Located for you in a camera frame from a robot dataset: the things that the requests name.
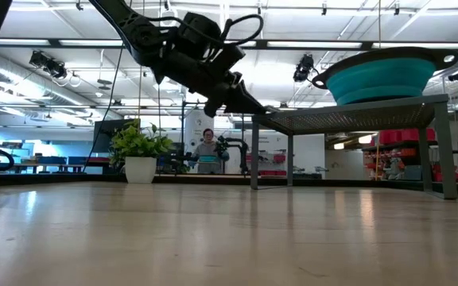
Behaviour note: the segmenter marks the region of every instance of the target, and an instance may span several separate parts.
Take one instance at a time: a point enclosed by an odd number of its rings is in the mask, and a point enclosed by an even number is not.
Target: collapsible bowl
[[[333,64],[312,80],[345,105],[421,96],[435,71],[451,67],[458,52],[417,47],[384,48]]]

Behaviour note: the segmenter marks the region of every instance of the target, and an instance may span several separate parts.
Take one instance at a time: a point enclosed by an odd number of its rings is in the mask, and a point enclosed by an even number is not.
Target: white planter
[[[151,184],[157,170],[157,159],[151,157],[125,158],[126,180],[130,184]]]

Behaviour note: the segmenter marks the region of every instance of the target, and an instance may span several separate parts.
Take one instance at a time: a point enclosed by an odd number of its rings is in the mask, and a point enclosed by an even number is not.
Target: mesh tabletop
[[[424,128],[434,119],[434,106],[447,95],[356,103],[255,115],[252,120],[284,134]]]

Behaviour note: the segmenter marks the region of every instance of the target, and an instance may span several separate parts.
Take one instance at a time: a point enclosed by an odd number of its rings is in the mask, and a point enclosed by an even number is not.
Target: potted plant
[[[145,129],[148,133],[141,132],[138,119],[126,126],[112,137],[111,164],[117,166],[124,162],[128,183],[149,184],[155,176],[157,157],[167,152],[173,141],[158,135],[153,124]]]

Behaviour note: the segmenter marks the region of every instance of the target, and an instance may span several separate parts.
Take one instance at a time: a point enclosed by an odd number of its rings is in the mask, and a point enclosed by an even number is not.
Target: black monitor
[[[133,122],[133,119],[124,120],[107,120],[104,122],[95,122],[95,130],[93,133],[93,148],[94,153],[108,153],[109,147],[111,147],[111,138],[114,135],[115,129],[126,128],[125,124]]]

